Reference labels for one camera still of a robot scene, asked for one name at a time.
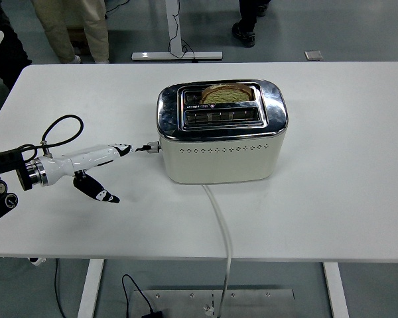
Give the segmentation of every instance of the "gray floor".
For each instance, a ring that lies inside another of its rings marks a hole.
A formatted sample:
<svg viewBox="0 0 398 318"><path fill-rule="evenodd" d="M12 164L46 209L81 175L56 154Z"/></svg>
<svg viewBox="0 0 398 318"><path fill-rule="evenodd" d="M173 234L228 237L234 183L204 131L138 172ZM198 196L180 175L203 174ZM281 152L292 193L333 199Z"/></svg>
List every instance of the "gray floor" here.
<svg viewBox="0 0 398 318"><path fill-rule="evenodd" d="M122 2L109 0L107 7ZM33 63L57 64L29 0L6 0L3 8ZM223 63L305 62L305 50L320 50L329 62L398 61L398 0L273 0L257 23L253 48L230 34L239 19L237 0L181 0L180 8L183 39L195 51L223 51ZM164 1L131 0L109 14L108 26L113 63L168 47ZM7 94L0 84L0 106ZM68 318L77 315L87 266L87 260L61 261L60 298ZM54 269L54 260L35 267L27 259L0 258L0 317L61 317ZM341 264L340 271L350 317L398 317L398 264ZM95 317L124 317L125 273L145 289L209 289L222 285L224 263L108 260ZM298 317L331 317L321 264L234 262L230 285L292 288Z"/></svg>

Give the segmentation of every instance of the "beige pants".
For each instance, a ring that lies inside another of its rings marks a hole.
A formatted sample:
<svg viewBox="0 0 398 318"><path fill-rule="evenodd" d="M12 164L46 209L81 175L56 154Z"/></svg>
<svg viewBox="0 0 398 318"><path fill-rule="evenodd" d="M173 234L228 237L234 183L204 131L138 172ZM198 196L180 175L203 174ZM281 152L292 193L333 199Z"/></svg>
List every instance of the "beige pants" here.
<svg viewBox="0 0 398 318"><path fill-rule="evenodd" d="M65 24L65 1L31 0L35 13L41 22L54 53L61 63L71 62L75 58L68 30ZM105 20L104 0L71 0L82 18L90 52L96 62L109 59L109 42Z"/></svg>

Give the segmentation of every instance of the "toaster vent hole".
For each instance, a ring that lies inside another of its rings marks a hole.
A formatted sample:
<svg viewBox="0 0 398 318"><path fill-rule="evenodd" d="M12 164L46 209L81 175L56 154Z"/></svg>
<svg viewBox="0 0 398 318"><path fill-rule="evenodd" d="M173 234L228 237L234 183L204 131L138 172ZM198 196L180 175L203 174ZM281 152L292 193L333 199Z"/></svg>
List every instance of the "toaster vent hole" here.
<svg viewBox="0 0 398 318"><path fill-rule="evenodd" d="M219 152L239 152L239 151L248 151L248 150L261 150L261 149L268 149L269 145L268 144L258 144L257 146L243 146L243 147L230 147L230 148L201 148L201 149L180 149L180 153L184 154L184 153L195 153L198 154L199 152L201 153L205 153L205 152L209 152L210 154L213 152L219 153Z"/></svg>

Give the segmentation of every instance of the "power adapter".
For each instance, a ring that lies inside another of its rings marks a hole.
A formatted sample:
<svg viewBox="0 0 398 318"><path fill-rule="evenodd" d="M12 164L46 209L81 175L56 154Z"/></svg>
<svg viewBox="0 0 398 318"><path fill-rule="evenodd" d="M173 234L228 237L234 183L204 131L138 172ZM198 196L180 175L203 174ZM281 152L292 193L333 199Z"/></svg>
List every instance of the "power adapter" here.
<svg viewBox="0 0 398 318"><path fill-rule="evenodd" d="M141 316L141 318L164 318L164 315L162 314L162 311L157 311L146 316Z"/></svg>

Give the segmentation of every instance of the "toaster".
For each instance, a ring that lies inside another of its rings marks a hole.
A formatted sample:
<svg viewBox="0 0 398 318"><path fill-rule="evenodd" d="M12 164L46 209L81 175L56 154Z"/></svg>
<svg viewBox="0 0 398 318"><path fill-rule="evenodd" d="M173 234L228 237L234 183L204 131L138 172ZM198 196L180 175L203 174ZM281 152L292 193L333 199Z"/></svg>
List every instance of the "toaster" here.
<svg viewBox="0 0 398 318"><path fill-rule="evenodd" d="M211 85L242 83L250 101L201 104ZM280 89L265 80L199 81L169 86L157 105L165 170L181 184L218 184L270 176L285 137L287 110Z"/></svg>

